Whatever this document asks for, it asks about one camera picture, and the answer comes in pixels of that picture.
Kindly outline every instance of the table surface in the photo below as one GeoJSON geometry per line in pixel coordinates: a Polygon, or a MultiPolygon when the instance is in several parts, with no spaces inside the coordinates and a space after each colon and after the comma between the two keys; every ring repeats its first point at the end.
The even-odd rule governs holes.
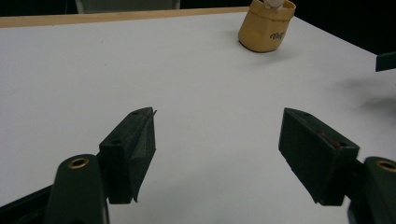
{"type": "Polygon", "coordinates": [[[314,204],[279,153],[283,109],[323,120],[361,161],[395,160],[395,71],[297,18],[278,50],[251,52],[245,15],[0,29],[0,204],[153,106],[157,152],[139,203],[110,205],[112,223],[347,223],[348,199],[314,204]]]}

